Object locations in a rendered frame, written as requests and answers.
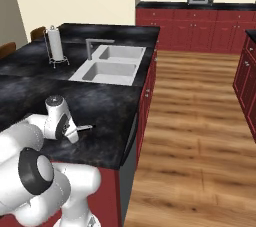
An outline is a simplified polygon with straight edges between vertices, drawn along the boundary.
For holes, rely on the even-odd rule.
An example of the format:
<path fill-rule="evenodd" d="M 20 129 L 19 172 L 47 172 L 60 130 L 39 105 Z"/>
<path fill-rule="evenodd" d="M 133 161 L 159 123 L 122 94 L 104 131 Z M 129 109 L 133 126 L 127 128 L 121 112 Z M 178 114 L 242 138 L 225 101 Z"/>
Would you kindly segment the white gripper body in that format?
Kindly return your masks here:
<path fill-rule="evenodd" d="M 73 120 L 69 121 L 69 126 L 65 133 L 65 136 L 68 138 L 68 140 L 72 144 L 76 143 L 79 140 L 77 127 L 76 127 L 75 123 L 73 122 Z"/>

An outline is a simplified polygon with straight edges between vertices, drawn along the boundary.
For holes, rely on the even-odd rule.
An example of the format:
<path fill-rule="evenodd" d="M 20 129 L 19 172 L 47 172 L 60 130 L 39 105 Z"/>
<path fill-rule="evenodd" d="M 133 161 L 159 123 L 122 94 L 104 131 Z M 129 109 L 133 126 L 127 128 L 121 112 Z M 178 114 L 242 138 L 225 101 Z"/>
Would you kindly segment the grey island end panel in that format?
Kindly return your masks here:
<path fill-rule="evenodd" d="M 132 128 L 129 134 L 128 143 L 125 148 L 122 165 L 119 170 L 120 180 L 120 205 L 121 222 L 125 222 L 130 195 L 133 186 L 134 174 L 136 170 L 136 134 L 138 128 L 138 115 L 135 115 Z"/>

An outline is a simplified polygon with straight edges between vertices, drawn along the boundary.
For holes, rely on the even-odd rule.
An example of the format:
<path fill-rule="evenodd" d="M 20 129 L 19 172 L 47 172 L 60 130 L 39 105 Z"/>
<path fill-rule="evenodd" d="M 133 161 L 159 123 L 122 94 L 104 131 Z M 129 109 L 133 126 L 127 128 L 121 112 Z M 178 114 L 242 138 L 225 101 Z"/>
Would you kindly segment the white double sink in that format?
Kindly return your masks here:
<path fill-rule="evenodd" d="M 131 86 L 145 51 L 145 47 L 100 45 L 70 81 Z"/>

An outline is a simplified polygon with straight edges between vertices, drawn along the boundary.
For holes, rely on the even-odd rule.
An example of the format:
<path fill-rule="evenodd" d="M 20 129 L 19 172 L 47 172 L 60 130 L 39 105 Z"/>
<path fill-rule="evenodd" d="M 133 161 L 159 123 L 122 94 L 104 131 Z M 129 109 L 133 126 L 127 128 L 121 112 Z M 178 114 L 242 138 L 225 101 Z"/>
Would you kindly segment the red island cupboards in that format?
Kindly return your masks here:
<path fill-rule="evenodd" d="M 153 96 L 153 90 L 156 80 L 156 62 L 157 50 L 154 50 L 140 96 L 138 128 L 136 135 L 136 162 L 139 162 L 140 152 L 142 149 L 144 139 L 144 133 Z"/>

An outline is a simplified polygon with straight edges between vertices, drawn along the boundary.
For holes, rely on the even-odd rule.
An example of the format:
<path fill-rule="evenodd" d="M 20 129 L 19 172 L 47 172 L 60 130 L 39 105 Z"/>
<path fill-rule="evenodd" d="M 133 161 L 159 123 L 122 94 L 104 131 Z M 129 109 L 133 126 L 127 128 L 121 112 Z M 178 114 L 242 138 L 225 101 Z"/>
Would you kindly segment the grey square tap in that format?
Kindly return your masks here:
<path fill-rule="evenodd" d="M 87 59 L 92 60 L 91 48 L 93 43 L 114 43 L 113 39 L 96 39 L 96 38 L 87 38 L 86 40 L 86 49 L 87 49 Z"/>

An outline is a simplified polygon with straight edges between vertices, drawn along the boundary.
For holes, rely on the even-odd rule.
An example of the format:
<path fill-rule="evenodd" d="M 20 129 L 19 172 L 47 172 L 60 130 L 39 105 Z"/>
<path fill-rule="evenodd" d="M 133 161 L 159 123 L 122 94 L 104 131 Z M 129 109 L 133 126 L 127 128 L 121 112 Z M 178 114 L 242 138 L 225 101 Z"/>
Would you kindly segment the white paper towel roll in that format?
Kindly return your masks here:
<path fill-rule="evenodd" d="M 63 55 L 63 50 L 62 50 L 59 29 L 55 28 L 54 26 L 51 26 L 47 30 L 47 33 L 48 33 L 48 38 L 49 38 L 49 42 L 50 42 L 52 58 L 55 61 L 62 61 L 64 59 L 64 55 Z"/>

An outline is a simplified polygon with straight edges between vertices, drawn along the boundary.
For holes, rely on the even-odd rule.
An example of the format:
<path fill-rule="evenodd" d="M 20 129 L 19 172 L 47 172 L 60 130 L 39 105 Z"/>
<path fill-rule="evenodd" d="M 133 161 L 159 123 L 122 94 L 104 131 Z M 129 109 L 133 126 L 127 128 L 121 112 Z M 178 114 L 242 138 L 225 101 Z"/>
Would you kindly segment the brown wooden chair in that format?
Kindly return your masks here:
<path fill-rule="evenodd" d="M 37 40 L 41 40 L 44 36 L 44 32 L 46 31 L 46 27 L 45 26 L 41 26 L 38 28 L 33 29 L 30 32 L 30 38 L 32 41 L 37 41 Z"/>
<path fill-rule="evenodd" d="M 7 57 L 16 51 L 16 43 L 9 42 L 0 46 L 0 59 Z"/>

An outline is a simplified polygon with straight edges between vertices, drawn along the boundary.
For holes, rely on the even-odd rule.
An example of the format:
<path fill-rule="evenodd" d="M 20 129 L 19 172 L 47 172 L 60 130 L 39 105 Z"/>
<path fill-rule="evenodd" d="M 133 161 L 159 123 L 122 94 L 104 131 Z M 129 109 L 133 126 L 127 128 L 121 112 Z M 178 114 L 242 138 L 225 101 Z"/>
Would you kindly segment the red base cupboards with worktop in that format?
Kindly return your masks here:
<path fill-rule="evenodd" d="M 136 24 L 159 26 L 160 50 L 240 53 L 246 29 L 256 28 L 256 4 L 140 2 Z"/>

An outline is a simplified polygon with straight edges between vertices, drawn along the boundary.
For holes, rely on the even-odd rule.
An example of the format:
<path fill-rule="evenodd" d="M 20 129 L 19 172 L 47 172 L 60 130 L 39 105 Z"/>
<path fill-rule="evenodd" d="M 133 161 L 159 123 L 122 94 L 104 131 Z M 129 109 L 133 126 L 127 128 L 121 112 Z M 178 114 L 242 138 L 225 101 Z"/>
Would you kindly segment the red side cupboard run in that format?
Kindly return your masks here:
<path fill-rule="evenodd" d="M 233 89 L 256 142 L 256 29 L 246 30 Z"/>

